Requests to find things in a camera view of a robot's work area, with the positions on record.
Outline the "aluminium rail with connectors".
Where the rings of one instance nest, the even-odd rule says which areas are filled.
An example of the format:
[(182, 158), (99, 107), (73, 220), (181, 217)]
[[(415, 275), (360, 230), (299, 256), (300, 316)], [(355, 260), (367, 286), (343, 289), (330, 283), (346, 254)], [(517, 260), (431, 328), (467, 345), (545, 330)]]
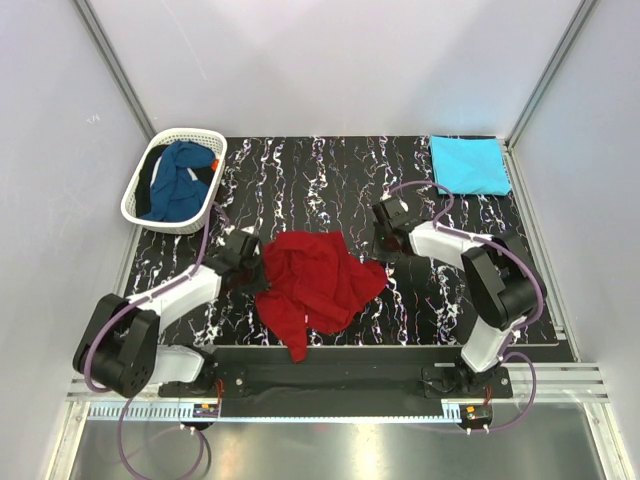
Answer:
[(455, 426), (463, 430), (492, 428), (494, 412), (485, 404), (459, 404), (451, 402), (427, 402), (418, 410), (400, 410), (397, 405), (368, 406), (359, 410), (353, 406), (338, 407), (326, 402), (316, 405), (244, 403), (240, 400), (223, 400), (220, 404), (204, 400), (143, 401), (126, 406), (123, 401), (106, 400), (92, 402), (87, 418), (97, 421), (151, 421), (186, 423), (329, 423), (329, 424), (413, 424), (428, 426)]

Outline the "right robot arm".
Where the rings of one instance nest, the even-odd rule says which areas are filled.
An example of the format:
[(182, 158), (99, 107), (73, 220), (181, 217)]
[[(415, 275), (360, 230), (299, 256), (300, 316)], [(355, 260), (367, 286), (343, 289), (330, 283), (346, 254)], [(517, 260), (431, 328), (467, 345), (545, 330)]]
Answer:
[(397, 197), (372, 207), (374, 256), (431, 258), (462, 271), (477, 319), (452, 367), (425, 371), (425, 393), (480, 396), (528, 321), (544, 311), (546, 286), (516, 234), (483, 235), (412, 216)]

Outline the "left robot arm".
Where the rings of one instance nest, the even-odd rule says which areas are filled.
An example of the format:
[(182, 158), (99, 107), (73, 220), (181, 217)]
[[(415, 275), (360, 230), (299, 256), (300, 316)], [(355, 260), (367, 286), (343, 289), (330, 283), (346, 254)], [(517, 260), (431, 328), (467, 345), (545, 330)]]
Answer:
[(208, 355), (194, 347), (162, 345), (160, 334), (225, 291), (255, 295), (269, 288), (263, 243), (255, 229), (231, 231), (177, 278), (128, 298), (103, 296), (73, 356), (74, 370), (96, 393), (132, 398), (149, 385), (209, 389)]

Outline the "white perforated laundry basket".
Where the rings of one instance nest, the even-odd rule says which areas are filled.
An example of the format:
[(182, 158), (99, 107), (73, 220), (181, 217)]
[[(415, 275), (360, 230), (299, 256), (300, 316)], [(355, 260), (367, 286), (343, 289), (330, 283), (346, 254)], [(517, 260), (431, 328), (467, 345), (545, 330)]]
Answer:
[(171, 128), (148, 144), (121, 200), (123, 217), (167, 234), (200, 230), (225, 166), (227, 142), (197, 128)]

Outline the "red t shirt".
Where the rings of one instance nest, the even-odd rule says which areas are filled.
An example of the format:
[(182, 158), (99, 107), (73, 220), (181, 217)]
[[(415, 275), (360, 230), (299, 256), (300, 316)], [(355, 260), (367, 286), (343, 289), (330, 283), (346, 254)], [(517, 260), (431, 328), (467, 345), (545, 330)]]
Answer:
[(295, 363), (307, 357), (309, 330), (345, 330), (387, 283), (383, 267), (351, 255), (339, 231), (282, 232), (263, 259), (270, 288), (256, 295), (256, 308)]

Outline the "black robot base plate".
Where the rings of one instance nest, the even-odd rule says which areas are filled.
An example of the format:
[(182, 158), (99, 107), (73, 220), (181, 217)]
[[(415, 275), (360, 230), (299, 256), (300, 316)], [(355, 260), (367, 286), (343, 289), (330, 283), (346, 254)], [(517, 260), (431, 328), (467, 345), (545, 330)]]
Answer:
[(492, 367), (475, 374), (463, 365), (459, 347), (312, 347), (295, 363), (282, 347), (219, 347), (205, 358), (193, 384), (171, 381), (162, 397), (242, 398), (276, 388), (303, 391), (402, 389), (429, 399), (510, 399), (508, 370)]

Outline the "black garment in basket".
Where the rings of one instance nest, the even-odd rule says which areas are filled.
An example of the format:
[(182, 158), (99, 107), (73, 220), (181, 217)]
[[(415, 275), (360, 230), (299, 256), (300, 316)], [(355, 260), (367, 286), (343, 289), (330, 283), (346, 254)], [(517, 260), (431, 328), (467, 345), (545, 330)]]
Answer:
[(152, 176), (157, 162), (167, 145), (154, 146), (143, 160), (142, 168), (138, 175), (138, 184), (135, 189), (136, 217), (141, 218), (151, 211), (151, 185)]

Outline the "blue t shirt in basket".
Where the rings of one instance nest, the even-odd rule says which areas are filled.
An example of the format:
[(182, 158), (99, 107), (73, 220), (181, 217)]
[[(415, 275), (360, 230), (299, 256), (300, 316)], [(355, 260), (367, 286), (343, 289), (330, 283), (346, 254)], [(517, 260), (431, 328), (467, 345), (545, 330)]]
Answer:
[(151, 211), (140, 219), (179, 223), (204, 205), (218, 166), (216, 154), (190, 141), (175, 141), (157, 162), (151, 185)]

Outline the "folded cyan t shirt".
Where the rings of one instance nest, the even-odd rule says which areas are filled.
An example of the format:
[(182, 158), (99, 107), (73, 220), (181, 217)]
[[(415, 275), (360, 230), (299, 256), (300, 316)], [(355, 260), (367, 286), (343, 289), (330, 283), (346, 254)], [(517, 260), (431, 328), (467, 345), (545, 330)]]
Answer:
[(441, 194), (506, 196), (511, 192), (497, 139), (433, 136), (430, 147)]

